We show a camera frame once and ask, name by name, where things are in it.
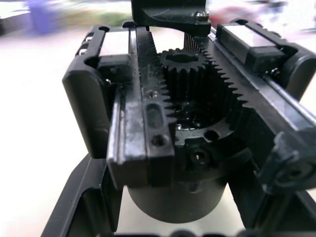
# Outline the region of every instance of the red object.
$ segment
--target red object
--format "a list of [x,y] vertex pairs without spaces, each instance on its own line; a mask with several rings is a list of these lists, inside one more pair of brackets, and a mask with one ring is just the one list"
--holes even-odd
[[252,12],[238,6],[224,7],[216,12],[213,12],[213,14],[210,13],[209,19],[212,22],[212,27],[216,28],[217,24],[230,23],[232,20],[240,17],[255,21],[254,14]]

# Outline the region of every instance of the spur gear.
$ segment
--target spur gear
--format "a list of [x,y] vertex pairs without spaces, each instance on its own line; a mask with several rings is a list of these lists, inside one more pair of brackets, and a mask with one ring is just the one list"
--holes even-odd
[[170,49],[160,55],[165,80],[172,102],[196,100],[202,97],[209,61],[201,53],[187,49]]

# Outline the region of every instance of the keyed gear bore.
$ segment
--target keyed gear bore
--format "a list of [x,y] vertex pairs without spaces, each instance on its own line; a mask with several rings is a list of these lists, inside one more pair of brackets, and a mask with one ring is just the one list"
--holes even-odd
[[173,102],[192,101],[202,96],[205,85],[207,58],[187,49],[170,49],[160,55],[164,76]]

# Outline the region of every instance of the blurred background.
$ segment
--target blurred background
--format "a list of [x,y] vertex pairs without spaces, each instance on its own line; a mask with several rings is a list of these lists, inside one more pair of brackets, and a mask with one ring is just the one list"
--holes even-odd
[[[316,0],[207,0],[216,27],[245,17],[316,52]],[[76,165],[87,154],[61,79],[93,24],[131,18],[130,1],[0,0],[0,237],[39,237]],[[151,28],[158,52],[183,47],[179,31]],[[106,53],[127,53],[126,33],[105,38]],[[316,79],[301,103],[316,115]],[[316,199],[316,190],[310,192]],[[141,212],[124,191],[118,231],[235,235],[243,229],[229,189],[206,217],[184,225]]]

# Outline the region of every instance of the white table surface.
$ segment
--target white table surface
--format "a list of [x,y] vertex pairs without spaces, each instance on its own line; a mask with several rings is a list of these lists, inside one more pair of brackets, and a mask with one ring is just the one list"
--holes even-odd
[[[85,34],[0,38],[0,237],[39,237],[70,173],[87,153],[61,84]],[[154,31],[154,38],[158,51],[183,44],[182,33],[170,30]],[[110,49],[122,43],[114,38]],[[314,39],[299,43],[316,51]],[[316,80],[302,101],[316,114],[315,91]],[[209,215],[180,225],[147,216],[124,191],[118,232],[167,235],[176,229],[234,235],[243,225],[229,189]]]

